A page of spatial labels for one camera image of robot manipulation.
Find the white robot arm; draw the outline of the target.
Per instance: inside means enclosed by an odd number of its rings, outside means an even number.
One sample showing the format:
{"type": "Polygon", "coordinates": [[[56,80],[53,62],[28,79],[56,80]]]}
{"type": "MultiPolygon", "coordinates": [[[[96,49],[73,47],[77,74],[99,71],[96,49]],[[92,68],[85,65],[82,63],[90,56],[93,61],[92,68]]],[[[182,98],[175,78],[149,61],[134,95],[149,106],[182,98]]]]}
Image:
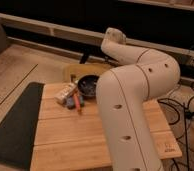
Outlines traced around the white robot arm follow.
{"type": "Polygon", "coordinates": [[[98,79],[96,99],[114,171],[164,171],[143,103],[174,88],[180,67],[170,55],[130,46],[125,34],[106,30],[101,50],[120,65],[98,79]]]}

